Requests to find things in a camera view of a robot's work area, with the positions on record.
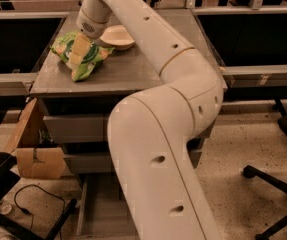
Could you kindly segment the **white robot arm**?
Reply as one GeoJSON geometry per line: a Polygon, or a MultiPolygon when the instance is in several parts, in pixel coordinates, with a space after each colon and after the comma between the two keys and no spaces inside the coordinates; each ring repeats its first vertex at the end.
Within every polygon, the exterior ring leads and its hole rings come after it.
{"type": "Polygon", "coordinates": [[[217,69],[143,0],[84,0],[78,27],[101,36],[115,15],[162,80],[108,120],[112,162],[141,240],[223,240],[187,151],[223,101],[217,69]]]}

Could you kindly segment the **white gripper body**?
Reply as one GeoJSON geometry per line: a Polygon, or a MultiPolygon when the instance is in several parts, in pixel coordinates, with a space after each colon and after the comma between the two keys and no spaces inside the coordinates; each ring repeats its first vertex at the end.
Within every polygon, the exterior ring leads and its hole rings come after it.
{"type": "Polygon", "coordinates": [[[106,29],[109,18],[110,13],[87,15],[83,10],[80,10],[76,20],[76,25],[91,39],[98,39],[106,29]]]}

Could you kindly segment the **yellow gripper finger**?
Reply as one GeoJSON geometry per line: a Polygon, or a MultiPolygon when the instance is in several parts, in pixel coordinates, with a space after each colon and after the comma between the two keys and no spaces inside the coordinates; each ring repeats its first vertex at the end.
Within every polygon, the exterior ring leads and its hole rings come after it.
{"type": "Polygon", "coordinates": [[[91,48],[91,40],[83,33],[78,33],[72,46],[72,52],[85,56],[91,48]]]}
{"type": "Polygon", "coordinates": [[[83,61],[83,57],[76,53],[70,53],[69,63],[75,67],[78,67],[83,61]]]}

